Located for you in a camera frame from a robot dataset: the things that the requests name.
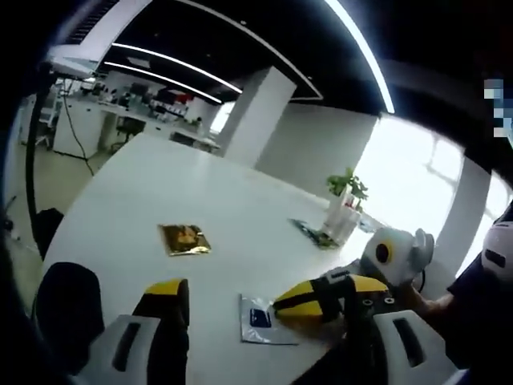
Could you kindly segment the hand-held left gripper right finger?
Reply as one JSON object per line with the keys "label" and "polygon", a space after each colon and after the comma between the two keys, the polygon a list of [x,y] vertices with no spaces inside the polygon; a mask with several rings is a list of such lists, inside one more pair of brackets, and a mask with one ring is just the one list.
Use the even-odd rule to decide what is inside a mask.
{"label": "hand-held left gripper right finger", "polygon": [[345,299],[350,367],[361,384],[448,384],[458,373],[444,339],[412,310],[397,310],[387,286],[351,274]]}

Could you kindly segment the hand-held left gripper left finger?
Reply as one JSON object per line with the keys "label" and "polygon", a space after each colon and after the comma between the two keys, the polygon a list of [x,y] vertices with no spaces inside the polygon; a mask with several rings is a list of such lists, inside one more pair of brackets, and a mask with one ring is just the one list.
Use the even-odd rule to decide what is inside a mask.
{"label": "hand-held left gripper left finger", "polygon": [[90,345],[78,382],[186,383],[189,324],[187,279],[149,286],[132,313],[118,316]]}

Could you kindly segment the person's right hand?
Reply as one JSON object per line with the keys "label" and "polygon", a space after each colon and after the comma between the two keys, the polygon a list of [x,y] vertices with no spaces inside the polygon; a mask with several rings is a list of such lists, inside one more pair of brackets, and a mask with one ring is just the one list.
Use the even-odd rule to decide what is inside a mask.
{"label": "person's right hand", "polygon": [[412,283],[405,283],[396,287],[394,296],[401,307],[412,310],[430,324],[444,323],[454,303],[454,295],[452,294],[445,294],[436,300],[424,298]]}

